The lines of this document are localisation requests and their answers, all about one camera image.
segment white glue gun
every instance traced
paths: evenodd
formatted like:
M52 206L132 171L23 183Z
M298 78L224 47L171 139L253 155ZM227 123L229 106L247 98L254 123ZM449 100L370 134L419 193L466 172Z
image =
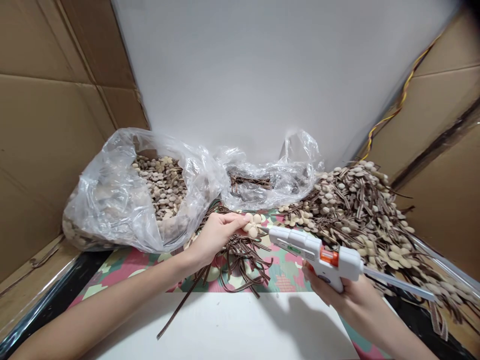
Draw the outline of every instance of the white glue gun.
M340 246L337 251L328 251L322 240L308 232L273 226L262 227L270 241L289 253L307 260L313 272L330 284L338 293L344 291L340 278L357 281L364 270L364 262L355 249Z

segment clear plastic bag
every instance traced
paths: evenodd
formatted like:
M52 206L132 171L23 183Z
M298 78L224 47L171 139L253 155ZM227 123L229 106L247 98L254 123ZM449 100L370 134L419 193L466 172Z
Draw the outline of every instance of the clear plastic bag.
M182 167L187 193L178 213L157 225L145 179L132 167L137 154L169 156ZM80 176L63 212L67 239L83 251L133 246L171 252L198 228L220 193L221 168L203 147L138 128L117 130Z
M225 173L221 179L221 201L231 210L277 208L304 198L324 169L319 147L307 132L299 130L285 138L277 162L255 165L238 148L221 148L216 159ZM250 182L231 184L230 174L249 179L269 179L271 188Z

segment pink camouflage mat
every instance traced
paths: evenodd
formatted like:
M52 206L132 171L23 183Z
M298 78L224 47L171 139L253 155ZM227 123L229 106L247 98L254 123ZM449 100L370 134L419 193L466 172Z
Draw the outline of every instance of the pink camouflage mat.
M263 227L271 228L272 226L278 226L282 224L282 217L275 216L277 211L259 211L261 214ZM261 243L269 248L271 251L259 249L257 253L266 260L273 259L273 265L266 270L271 280L268 284L257 285L255 289L260 293L296 293L296 292L311 292L312 288L308 282L305 282L302 273L302 259L297 256L293 256L289 252L280 249L278 246L272 244L267 236L262 238ZM149 254L140 252L135 248L124 248L114 251L108 259L102 264L95 275L90 279L88 284L78 294L76 299L72 302L70 307L75 306L82 300L108 288L124 279L134 276L154 266L172 255L166 254ZM213 266L220 264L219 259L215 259L212 263ZM227 279L227 274L221 274L225 284L231 289L237 289L245 282L244 279L238 274L232 274L230 279ZM226 292L220 282L219 277L213 277L211 281L207 282L205 286L202 286L201 282L193 290L194 292ZM178 283L174 287L168 290L168 292L187 292L192 286L192 277L186 278L181 283ZM350 336L350 339L355 347L358 356L362 360L384 360L391 359L386 353L378 349L375 345L371 344L360 336L355 330L353 330L343 319L343 325Z

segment white backdrop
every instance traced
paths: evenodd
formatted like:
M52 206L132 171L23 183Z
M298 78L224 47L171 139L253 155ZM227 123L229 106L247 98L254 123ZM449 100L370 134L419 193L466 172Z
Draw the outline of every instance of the white backdrop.
M276 160L287 132L350 160L457 0L113 0L154 132Z

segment cardboard wall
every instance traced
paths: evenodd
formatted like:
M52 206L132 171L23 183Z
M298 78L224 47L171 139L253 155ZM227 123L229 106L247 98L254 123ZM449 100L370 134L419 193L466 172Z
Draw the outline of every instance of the cardboard wall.
M0 1L0 281L54 239L78 176L148 128L108 0Z
M480 32L467 9L415 73L401 113L373 139L368 157L401 194L416 235L480 280Z
M464 8L415 72L403 110L375 135L368 159L395 180L473 104L479 91L480 31Z
M480 108L472 115L480 122ZM472 278L480 281L480 125L474 126L417 176L398 198L416 234Z

